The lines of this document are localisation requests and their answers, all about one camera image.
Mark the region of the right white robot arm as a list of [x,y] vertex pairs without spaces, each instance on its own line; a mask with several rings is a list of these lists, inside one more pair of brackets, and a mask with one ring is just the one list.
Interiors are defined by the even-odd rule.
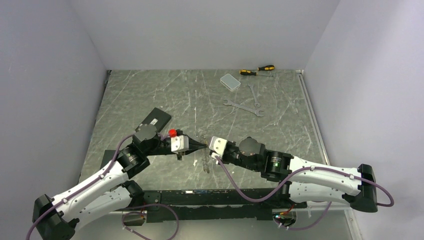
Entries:
[[275,194],[282,208],[311,201],[341,203],[365,213],[378,210],[376,179],[368,164],[353,168],[329,166],[267,149],[252,137],[237,145],[214,136],[208,148],[217,164],[233,164],[259,172],[268,181],[283,182],[283,189]]

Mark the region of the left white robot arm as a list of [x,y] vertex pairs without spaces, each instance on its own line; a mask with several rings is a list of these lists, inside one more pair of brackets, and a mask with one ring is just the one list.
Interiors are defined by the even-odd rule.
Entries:
[[162,136],[152,124],[141,124],[124,137],[105,166],[86,180],[53,197],[34,202],[30,239],[37,230],[43,240],[70,240],[88,223],[118,209],[139,209],[144,192],[132,178],[150,165],[149,156],[184,155],[205,149],[181,130]]

